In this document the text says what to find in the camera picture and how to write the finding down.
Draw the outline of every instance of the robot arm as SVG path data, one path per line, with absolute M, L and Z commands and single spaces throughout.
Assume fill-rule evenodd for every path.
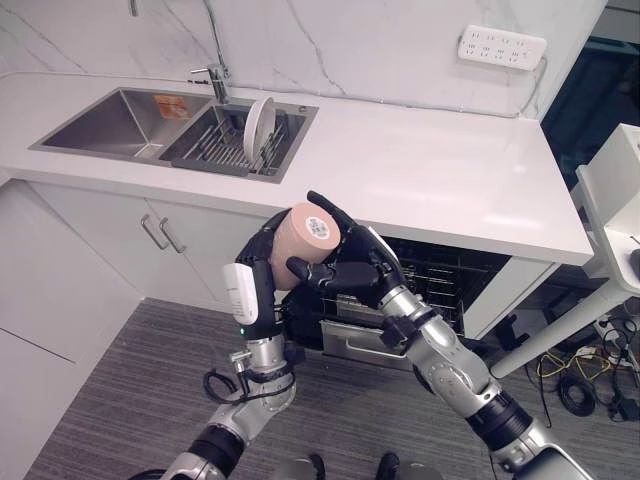
M 395 254 L 371 228 L 358 225 L 324 197 L 310 201 L 329 212 L 342 242 L 329 265 L 291 258 L 287 266 L 321 292 L 355 295 L 385 316 L 383 342 L 401 349 L 431 390 L 463 417 L 503 470 L 523 480 L 593 480 L 537 420 L 530 417 L 465 348 L 438 310 L 405 286 Z
M 230 355 L 241 389 L 220 397 L 209 383 L 215 372 L 205 376 L 205 388 L 221 405 L 161 480 L 227 478 L 245 447 L 293 401 L 293 366 L 302 359 L 303 351 L 284 341 L 274 310 L 275 287 L 269 266 L 274 232 L 287 213 L 288 210 L 280 212 L 265 223 L 240 252 L 236 263 L 224 267 L 233 315 L 246 339 L 246 348 Z

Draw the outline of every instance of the kitchen sink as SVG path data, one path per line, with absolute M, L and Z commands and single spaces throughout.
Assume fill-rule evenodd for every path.
M 31 146 L 34 150 L 282 181 L 316 107 L 276 103 L 276 128 L 249 162 L 242 139 L 252 100 L 119 88 Z
M 257 160 L 244 154 L 244 128 L 253 101 L 234 99 L 210 105 L 189 122 L 178 138 L 160 154 L 179 168 L 247 177 L 272 183 L 282 181 L 308 130 L 317 108 L 276 103 L 273 133 Z
M 117 89 L 33 148 L 154 163 L 156 153 L 210 100 L 204 95 Z

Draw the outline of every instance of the floor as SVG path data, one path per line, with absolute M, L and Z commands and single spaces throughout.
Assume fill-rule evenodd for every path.
M 169 465 L 215 410 L 201 377 L 214 365 L 230 373 L 227 355 L 241 347 L 237 330 L 229 315 L 141 303 L 26 478 L 123 480 Z M 297 378 L 293 405 L 245 451 L 232 480 L 267 479 L 280 461 L 312 452 L 325 458 L 329 480 L 371 480 L 388 450 L 432 465 L 445 480 L 493 478 L 484 445 L 411 374 L 310 352 Z M 522 371 L 502 383 L 542 418 Z M 547 398 L 553 431 L 598 479 L 638 478 L 639 423 L 613 423 L 603 408 L 574 417 L 554 394 Z

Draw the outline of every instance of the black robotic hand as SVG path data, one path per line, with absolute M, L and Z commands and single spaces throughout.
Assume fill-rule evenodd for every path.
M 405 284 L 396 255 L 371 227 L 355 222 L 322 195 L 309 191 L 307 200 L 329 213 L 338 224 L 342 240 L 321 264 L 298 257 L 287 267 L 304 285 L 323 293 L 354 295 L 361 303 L 377 308 L 393 288 Z
M 269 264 L 273 237 L 290 209 L 276 213 L 253 235 L 236 263 L 224 268 L 233 315 L 243 325 L 247 340 L 269 338 L 282 332 L 274 311 L 275 283 Z

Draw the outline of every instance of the shoe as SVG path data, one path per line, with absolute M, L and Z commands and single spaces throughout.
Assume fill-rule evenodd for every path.
M 387 452 L 380 459 L 376 480 L 393 480 L 400 465 L 400 459 L 395 453 Z
M 316 480 L 325 480 L 327 478 L 327 473 L 324 469 L 324 460 L 317 453 L 312 453 L 309 455 L 309 460 L 311 460 L 311 464 L 313 468 L 316 469 Z

